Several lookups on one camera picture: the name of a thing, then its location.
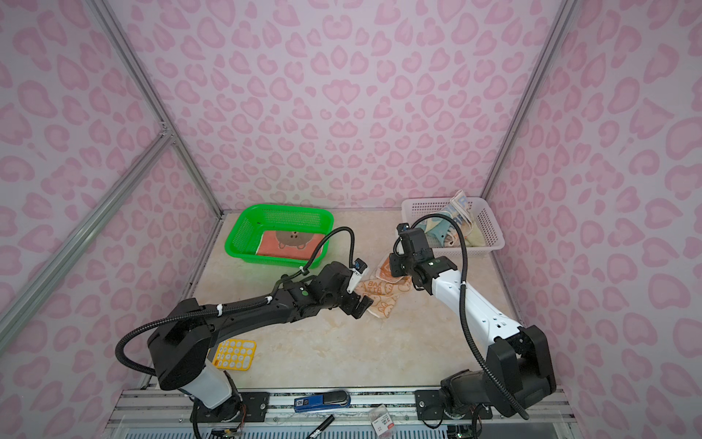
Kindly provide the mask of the cream orange patterned towel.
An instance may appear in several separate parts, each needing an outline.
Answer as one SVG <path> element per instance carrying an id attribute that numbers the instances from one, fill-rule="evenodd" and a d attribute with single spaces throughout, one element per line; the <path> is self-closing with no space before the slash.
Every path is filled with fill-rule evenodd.
<path id="1" fill-rule="evenodd" d="M 364 276 L 355 288 L 360 296 L 369 297 L 373 303 L 367 311 L 372 316 L 388 319 L 401 296 L 413 289 L 409 276 L 393 277 L 389 257 L 378 265 L 375 271 Z"/>

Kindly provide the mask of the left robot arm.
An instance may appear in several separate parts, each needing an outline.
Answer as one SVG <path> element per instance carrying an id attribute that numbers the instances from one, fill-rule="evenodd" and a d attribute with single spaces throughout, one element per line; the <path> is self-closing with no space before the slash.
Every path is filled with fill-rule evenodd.
<path id="1" fill-rule="evenodd" d="M 312 318 L 325 309 L 361 318 L 372 304 L 354 292 L 365 270 L 360 259 L 351 267 L 332 262 L 319 274 L 281 280 L 267 296 L 219 305 L 201 305 L 195 298 L 180 302 L 147 342 L 160 388 L 186 393 L 210 411 L 239 411 L 239 392 L 230 375 L 208 359 L 210 350 L 235 336 Z"/>

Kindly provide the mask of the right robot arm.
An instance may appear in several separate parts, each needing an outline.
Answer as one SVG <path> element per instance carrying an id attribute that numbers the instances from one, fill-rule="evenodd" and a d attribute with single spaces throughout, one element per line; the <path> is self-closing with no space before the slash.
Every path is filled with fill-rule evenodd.
<path id="1" fill-rule="evenodd" d="M 505 417 L 530 418 L 528 408 L 556 391 L 545 333 L 509 318 L 468 282 L 470 259 L 456 264 L 445 256 L 418 259 L 391 254 L 389 269 L 453 310 L 476 371 L 459 371 L 441 381 L 440 406 L 450 416 L 473 415 L 480 407 Z"/>

